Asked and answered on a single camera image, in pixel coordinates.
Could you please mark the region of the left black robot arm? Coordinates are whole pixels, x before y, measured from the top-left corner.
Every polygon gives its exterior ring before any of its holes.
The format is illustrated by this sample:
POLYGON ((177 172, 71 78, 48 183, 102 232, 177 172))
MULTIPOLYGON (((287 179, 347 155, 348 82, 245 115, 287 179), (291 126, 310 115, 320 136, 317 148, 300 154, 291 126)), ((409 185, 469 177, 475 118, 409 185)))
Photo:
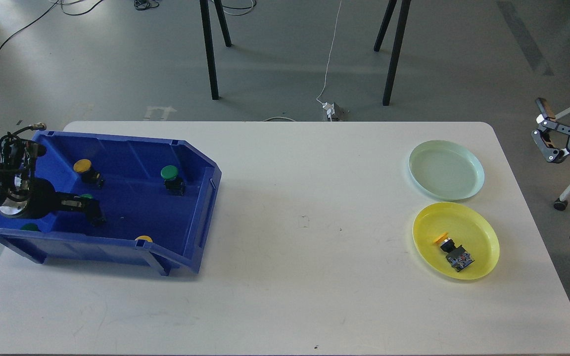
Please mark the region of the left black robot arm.
POLYGON ((50 213, 83 214, 93 226, 105 223, 100 202, 88 195, 56 191, 54 185, 36 175, 37 162, 47 149, 35 140, 23 139, 25 131, 44 131, 36 123, 0 137, 0 214, 8 219, 41 219, 50 213))

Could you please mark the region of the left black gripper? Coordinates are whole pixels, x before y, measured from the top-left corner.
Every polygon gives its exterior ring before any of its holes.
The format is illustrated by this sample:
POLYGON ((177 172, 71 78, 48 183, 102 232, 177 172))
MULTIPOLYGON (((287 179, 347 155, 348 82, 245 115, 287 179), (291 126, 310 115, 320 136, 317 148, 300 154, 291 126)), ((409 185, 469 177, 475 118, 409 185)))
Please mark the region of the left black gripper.
POLYGON ((43 178, 35 178, 25 195, 8 192, 0 205, 0 214, 10 219, 41 219, 54 211, 82 211, 92 226, 106 223, 98 200, 81 200, 79 195, 59 192, 43 178))

